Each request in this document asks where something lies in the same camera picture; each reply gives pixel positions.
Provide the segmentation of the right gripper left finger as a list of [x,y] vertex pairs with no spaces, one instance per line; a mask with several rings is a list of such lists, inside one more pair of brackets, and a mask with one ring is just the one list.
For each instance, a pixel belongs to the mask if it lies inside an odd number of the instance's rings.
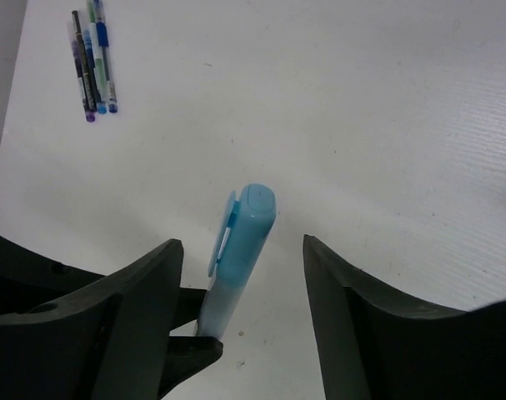
[[0,315],[0,399],[158,399],[183,246],[25,313]]

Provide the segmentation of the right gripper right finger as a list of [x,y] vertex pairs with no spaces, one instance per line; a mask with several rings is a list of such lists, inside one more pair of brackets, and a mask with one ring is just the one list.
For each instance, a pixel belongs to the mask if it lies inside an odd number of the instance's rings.
[[303,267],[326,398],[506,399],[506,300],[428,302],[313,236]]

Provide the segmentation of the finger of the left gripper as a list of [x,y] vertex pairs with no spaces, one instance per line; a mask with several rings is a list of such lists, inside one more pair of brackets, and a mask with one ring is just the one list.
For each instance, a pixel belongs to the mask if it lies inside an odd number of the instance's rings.
[[[206,289],[179,288],[171,330],[196,322]],[[223,355],[223,343],[215,337],[170,336],[158,399],[163,399],[177,385],[214,364]]]

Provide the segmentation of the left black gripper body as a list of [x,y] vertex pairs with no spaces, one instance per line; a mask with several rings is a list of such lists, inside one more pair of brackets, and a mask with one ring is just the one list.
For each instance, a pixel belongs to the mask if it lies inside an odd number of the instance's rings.
[[0,236],[0,315],[25,313],[102,277],[44,257]]

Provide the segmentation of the blue cap highlighter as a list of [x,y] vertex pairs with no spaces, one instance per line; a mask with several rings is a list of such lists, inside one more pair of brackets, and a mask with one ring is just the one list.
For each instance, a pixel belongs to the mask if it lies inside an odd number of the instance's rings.
[[229,194],[208,265],[211,281],[195,334],[221,339],[277,217],[272,189],[251,183]]

